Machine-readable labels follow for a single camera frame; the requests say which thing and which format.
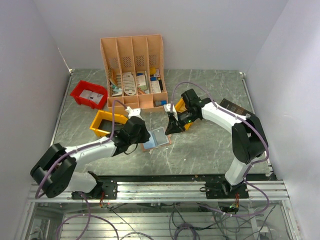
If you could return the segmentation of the black card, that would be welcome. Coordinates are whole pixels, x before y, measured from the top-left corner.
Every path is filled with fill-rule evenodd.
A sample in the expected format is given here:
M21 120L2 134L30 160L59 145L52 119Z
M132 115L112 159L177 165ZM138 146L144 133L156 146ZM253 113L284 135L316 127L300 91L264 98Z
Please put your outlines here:
M165 130L163 127L154 129L152 133L154 142L157 146L162 146L169 142L168 136L165 134Z

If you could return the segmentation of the pink leather card holder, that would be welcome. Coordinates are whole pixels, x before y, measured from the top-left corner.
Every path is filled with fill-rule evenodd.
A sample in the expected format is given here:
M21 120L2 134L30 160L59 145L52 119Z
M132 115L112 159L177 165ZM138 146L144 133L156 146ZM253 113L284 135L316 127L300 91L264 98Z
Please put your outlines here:
M149 140L141 144L141 150L143 152L166 147L172 144L170 136L165 134L164 127L149 130L148 133L150 134Z

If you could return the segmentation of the yellow bin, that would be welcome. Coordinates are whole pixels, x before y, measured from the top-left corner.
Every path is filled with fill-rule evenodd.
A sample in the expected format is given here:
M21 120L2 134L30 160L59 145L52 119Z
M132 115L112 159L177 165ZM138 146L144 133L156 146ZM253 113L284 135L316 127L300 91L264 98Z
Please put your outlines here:
M104 137L111 133L113 129L113 114L109 111L98 110L91 125L92 130L97 137ZM121 114L114 115L114 130L119 130L122 125L128 121L128 118Z
M175 104L175 110L177 111L177 113L182 113L187 110L185 102L182 98L180 98L180 100ZM185 124L184 125L185 130L187 131L192 125L193 125L192 122Z

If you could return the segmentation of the red plastic bin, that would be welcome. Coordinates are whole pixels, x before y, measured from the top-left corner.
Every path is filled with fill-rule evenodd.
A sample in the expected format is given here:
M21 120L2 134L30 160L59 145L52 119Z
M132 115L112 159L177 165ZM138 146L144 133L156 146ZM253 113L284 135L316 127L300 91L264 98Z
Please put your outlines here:
M108 91L101 85L80 80L70 96L78 105L102 110L108 99Z

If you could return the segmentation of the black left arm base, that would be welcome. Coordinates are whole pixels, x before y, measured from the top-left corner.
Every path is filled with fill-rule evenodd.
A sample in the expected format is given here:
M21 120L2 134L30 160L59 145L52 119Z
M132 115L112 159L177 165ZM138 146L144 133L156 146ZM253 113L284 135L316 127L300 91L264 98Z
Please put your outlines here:
M88 200L115 200L118 194L118 184L113 179L93 172L73 177L68 187L73 200L83 199L83 196Z

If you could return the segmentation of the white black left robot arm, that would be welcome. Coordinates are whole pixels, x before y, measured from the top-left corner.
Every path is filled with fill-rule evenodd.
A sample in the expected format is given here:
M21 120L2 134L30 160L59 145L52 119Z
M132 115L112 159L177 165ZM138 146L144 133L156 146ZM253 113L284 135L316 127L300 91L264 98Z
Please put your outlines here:
M84 192L91 199L98 198L102 183L93 173L76 172L77 164L126 154L130 146L146 143L150 136L145 121L132 116L121 129L96 141L69 147L59 143L51 145L30 171L38 184L35 198L43 195L54 198L66 189Z

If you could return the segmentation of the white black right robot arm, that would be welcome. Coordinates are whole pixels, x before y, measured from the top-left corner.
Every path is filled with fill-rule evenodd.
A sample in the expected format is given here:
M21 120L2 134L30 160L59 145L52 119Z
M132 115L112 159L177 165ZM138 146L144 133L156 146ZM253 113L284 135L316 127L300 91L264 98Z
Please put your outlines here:
M176 108L167 103L163 106L168 115L166 135L186 131L185 125L196 120L210 121L224 130L231 137L233 161L224 177L226 182L220 186L221 194L226 198L233 197L238 192L238 184L243 182L248 174L253 160L258 159L268 151L268 142L260 119L234 113L209 97L201 99L194 89L181 94L185 111L177 112Z

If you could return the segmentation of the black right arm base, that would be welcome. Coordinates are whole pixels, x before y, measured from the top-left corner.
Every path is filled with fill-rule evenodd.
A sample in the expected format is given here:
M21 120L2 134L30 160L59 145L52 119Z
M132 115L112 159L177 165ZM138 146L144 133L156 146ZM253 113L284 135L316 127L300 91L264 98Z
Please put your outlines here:
M205 193L207 199L248 199L249 193L247 185L243 182L237 185L230 185L227 181L223 182L206 182L199 189Z

